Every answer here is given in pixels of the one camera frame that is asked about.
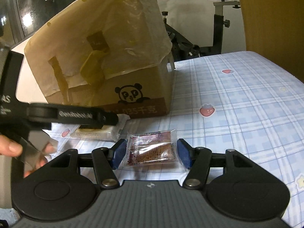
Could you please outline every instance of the bed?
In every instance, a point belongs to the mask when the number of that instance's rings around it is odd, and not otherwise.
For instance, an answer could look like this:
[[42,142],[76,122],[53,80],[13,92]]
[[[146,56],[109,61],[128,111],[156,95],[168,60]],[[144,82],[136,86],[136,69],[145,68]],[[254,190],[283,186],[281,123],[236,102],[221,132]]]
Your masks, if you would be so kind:
[[[212,114],[206,114],[205,108]],[[69,148],[89,153],[114,144],[79,141],[63,134],[74,129],[53,125],[48,133],[59,146],[52,157]],[[294,76],[250,51],[177,62],[170,114],[129,120],[121,138],[128,132],[168,129],[176,129],[177,137],[193,147],[204,146],[215,153],[233,148],[268,170],[291,194],[283,220],[296,228],[304,225],[304,84]],[[92,169],[84,168],[82,174],[95,181]],[[187,170],[158,164],[119,167],[115,174],[120,182],[178,179],[182,183]],[[208,181],[221,174],[221,169],[212,168]]]

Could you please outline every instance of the plastic packet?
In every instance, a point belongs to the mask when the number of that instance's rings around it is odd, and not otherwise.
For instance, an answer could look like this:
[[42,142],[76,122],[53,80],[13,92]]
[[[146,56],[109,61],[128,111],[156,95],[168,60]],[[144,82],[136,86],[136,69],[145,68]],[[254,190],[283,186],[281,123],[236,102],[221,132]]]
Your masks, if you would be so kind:
[[130,117],[126,114],[118,114],[118,123],[116,126],[104,125],[101,129],[84,128],[80,126],[71,137],[90,140],[105,140],[117,142],[120,136],[120,131],[124,128],[127,120]]
[[180,163],[176,143],[175,129],[140,135],[129,134],[122,166]]

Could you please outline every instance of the cardboard box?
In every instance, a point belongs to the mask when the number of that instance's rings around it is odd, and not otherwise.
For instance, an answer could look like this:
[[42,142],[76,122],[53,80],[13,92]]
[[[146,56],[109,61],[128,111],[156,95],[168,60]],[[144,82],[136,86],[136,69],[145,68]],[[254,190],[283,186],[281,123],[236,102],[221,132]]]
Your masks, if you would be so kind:
[[77,0],[24,53],[49,103],[140,118],[169,112],[171,47],[157,0]]
[[[140,69],[106,80],[96,91],[91,85],[70,88],[73,104],[103,107],[131,118],[163,116],[171,105],[174,61],[171,54],[157,66]],[[63,103],[61,92],[46,97],[49,103]]]

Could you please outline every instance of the panda logo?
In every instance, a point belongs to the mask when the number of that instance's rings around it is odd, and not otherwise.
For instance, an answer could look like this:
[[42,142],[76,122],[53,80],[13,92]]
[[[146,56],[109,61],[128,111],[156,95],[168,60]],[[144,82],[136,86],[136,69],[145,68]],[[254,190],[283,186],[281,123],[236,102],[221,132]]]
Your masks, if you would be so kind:
[[129,103],[142,103],[149,97],[143,97],[141,92],[142,86],[135,83],[134,86],[127,85],[123,87],[116,87],[115,92],[118,93],[120,100],[118,103],[129,104]]

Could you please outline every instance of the finger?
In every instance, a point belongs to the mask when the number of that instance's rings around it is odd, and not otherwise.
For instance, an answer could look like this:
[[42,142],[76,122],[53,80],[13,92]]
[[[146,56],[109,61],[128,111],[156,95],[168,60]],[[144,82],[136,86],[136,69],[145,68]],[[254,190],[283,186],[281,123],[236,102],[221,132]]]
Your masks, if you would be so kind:
[[4,135],[0,135],[0,154],[17,157],[22,153],[22,146]]
[[27,177],[28,175],[32,174],[35,171],[35,169],[28,170],[24,173],[24,177]]
[[45,146],[43,152],[44,152],[45,154],[52,154],[52,153],[55,153],[55,152],[56,152],[56,148],[54,148],[54,146],[53,146],[51,143],[48,143],[48,144]]
[[36,170],[38,170],[40,167],[44,166],[48,162],[47,158],[42,156],[36,163]]

